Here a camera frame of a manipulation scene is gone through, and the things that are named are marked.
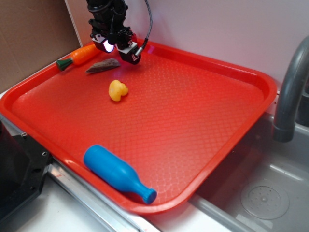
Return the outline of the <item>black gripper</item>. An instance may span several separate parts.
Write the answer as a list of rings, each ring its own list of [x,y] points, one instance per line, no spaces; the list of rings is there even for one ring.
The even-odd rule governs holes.
[[[116,16],[103,18],[103,21],[92,18],[88,23],[92,27],[90,37],[98,50],[108,52],[104,45],[106,41],[110,44],[130,44],[132,42],[133,32],[130,27],[125,27],[123,20],[119,20]],[[125,49],[120,49],[117,45],[115,47],[123,61],[133,65],[139,63],[141,56],[135,56],[139,49],[136,42],[132,42],[131,46]]]

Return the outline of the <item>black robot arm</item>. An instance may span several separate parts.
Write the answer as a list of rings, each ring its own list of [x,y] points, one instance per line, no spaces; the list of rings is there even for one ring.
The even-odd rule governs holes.
[[[88,11],[93,15],[90,37],[98,50],[111,53],[117,49],[121,59],[133,65],[139,63],[136,35],[124,25],[128,6],[123,0],[88,0]]]

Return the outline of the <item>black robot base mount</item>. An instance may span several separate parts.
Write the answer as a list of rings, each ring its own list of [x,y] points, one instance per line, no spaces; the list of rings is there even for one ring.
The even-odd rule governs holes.
[[[0,124],[0,222],[41,192],[50,152],[29,135],[12,136]]]

